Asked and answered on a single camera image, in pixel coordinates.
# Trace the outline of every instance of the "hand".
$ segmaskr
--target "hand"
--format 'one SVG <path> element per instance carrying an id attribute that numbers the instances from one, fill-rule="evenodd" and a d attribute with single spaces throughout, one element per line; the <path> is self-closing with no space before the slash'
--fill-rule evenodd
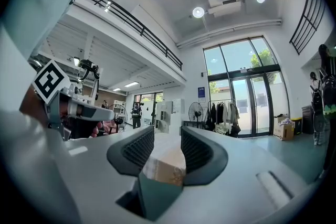
<path id="1" fill-rule="evenodd" d="M 63 118 L 63 117 L 66 117 L 67 115 L 68 115 L 68 103 L 64 102 L 64 101 L 60 101 L 60 103 L 59 103 L 59 116 L 61 118 Z M 91 136 L 92 137 L 97 137 L 97 135 L 99 133 L 98 129 L 100 129 L 102 127 L 103 127 L 103 125 L 101 124 L 101 122 L 98 122 L 97 126 L 93 128 Z"/>

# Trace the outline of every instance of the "black and white fiducial marker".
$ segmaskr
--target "black and white fiducial marker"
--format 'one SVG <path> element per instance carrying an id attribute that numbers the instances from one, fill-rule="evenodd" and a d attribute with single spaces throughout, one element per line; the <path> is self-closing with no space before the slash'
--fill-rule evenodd
<path id="1" fill-rule="evenodd" d="M 57 91 L 70 87 L 70 84 L 69 77 L 53 60 L 41 69 L 33 82 L 34 88 L 46 104 Z"/>

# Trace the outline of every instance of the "cardboard box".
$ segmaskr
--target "cardboard box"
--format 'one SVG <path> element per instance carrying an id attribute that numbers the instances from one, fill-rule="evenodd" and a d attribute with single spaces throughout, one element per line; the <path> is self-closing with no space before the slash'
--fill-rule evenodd
<path id="1" fill-rule="evenodd" d="M 294 123 L 279 126 L 279 123 L 284 119 L 285 117 L 274 119 L 273 135 L 282 141 L 292 140 L 294 137 Z"/>
<path id="2" fill-rule="evenodd" d="M 182 186 L 186 164 L 181 150 L 181 137 L 155 134 L 154 149 L 142 171 L 148 179 Z"/>

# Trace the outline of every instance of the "cabinet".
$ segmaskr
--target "cabinet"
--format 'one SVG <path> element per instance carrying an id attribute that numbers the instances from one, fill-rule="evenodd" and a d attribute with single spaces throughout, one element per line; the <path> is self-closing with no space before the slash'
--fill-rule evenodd
<path id="1" fill-rule="evenodd" d="M 125 114 L 125 101 L 114 100 L 113 111 L 117 114 Z"/>

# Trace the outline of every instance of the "glass door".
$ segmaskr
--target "glass door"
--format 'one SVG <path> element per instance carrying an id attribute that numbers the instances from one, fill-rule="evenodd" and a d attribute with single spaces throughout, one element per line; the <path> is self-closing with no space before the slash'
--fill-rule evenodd
<path id="1" fill-rule="evenodd" d="M 269 135 L 270 131 L 270 108 L 269 96 L 267 94 L 266 85 L 262 76 L 251 78 L 254 98 L 254 114 L 256 118 L 255 135 Z"/>
<path id="2" fill-rule="evenodd" d="M 233 96 L 239 113 L 240 138 L 270 134 L 273 117 L 269 105 L 269 84 L 264 75 L 243 77 L 232 80 Z"/>
<path id="3" fill-rule="evenodd" d="M 252 132 L 252 109 L 250 94 L 248 90 L 248 79 L 239 79 L 232 81 L 233 95 L 236 100 L 239 119 L 238 124 L 240 132 L 238 137 L 250 137 Z"/>

